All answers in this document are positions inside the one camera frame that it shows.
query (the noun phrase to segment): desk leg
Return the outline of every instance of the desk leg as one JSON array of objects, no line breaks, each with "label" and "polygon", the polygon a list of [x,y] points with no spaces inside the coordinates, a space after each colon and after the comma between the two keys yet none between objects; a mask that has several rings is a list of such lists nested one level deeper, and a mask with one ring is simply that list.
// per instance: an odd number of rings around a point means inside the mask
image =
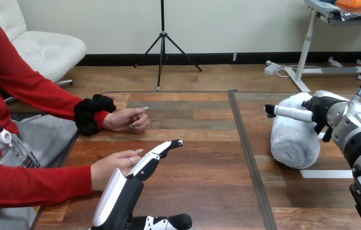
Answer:
[{"label": "desk leg", "polygon": [[302,82],[302,75],[304,64],[306,63],[307,54],[309,53],[310,44],[312,42],[313,30],[316,24],[318,11],[312,10],[312,17],[310,19],[309,29],[307,30],[306,38],[304,39],[302,54],[300,55],[299,64],[296,73],[294,71],[287,72],[292,78],[293,82],[299,87],[302,92],[310,92],[306,85]]},{"label": "desk leg", "polygon": [[310,92],[310,89],[303,83],[302,80],[296,81],[296,79],[294,78],[294,76],[296,74],[295,74],[295,72],[293,71],[292,68],[285,68],[285,71],[286,71],[287,74],[289,74],[289,76],[292,79],[293,83],[296,84],[297,88],[299,88],[299,90],[301,92]]}]

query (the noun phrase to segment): white leather chair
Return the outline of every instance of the white leather chair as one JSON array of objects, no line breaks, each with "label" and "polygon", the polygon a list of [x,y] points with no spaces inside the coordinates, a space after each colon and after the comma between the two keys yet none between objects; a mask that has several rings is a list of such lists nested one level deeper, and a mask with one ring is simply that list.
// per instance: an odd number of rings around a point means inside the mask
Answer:
[{"label": "white leather chair", "polygon": [[27,31],[17,0],[0,0],[0,26],[33,70],[58,85],[72,84],[72,80],[58,80],[83,59],[86,45],[82,40],[64,34]]}]

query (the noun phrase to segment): white desk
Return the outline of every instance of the white desk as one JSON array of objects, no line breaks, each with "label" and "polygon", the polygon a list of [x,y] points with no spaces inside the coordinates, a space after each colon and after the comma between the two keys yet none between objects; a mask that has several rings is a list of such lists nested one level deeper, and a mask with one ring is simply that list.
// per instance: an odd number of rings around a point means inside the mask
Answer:
[{"label": "white desk", "polygon": [[321,68],[321,69],[305,69],[305,62],[309,47],[312,42],[314,25],[316,18],[321,19],[323,22],[330,25],[361,25],[361,20],[342,21],[339,10],[333,5],[321,2],[319,0],[304,0],[308,5],[308,10],[312,13],[309,29],[307,30],[306,38],[300,55],[297,71],[292,68],[286,68],[292,81],[302,92],[310,92],[310,89],[303,83],[302,76],[305,73],[361,73],[361,67],[350,68]]}]

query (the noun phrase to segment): person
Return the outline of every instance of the person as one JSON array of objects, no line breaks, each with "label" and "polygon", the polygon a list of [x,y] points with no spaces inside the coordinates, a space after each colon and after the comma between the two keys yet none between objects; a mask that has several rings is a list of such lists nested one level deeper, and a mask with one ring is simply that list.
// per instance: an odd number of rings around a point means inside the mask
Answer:
[{"label": "person", "polygon": [[128,150],[92,165],[58,167],[77,130],[84,135],[101,129],[140,134],[148,116],[142,108],[113,113],[111,98],[96,94],[82,100],[58,87],[24,62],[1,27],[0,87],[50,114],[12,121],[0,93],[0,230],[29,229],[32,207],[103,191],[115,168],[128,173],[140,160],[138,151]]}]

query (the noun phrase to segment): gray pants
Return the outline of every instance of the gray pants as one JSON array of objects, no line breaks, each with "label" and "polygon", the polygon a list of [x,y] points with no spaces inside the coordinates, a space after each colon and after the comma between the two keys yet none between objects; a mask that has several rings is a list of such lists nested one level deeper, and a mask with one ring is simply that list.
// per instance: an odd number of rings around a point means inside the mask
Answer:
[{"label": "gray pants", "polygon": [[[74,122],[49,115],[14,122],[20,135],[12,136],[15,148],[0,144],[2,151],[0,164],[19,166],[23,154],[17,156],[16,152],[31,151],[42,168],[60,166],[68,144],[77,131]],[[0,209],[0,230],[27,230],[31,227],[35,216],[33,207]]]}]

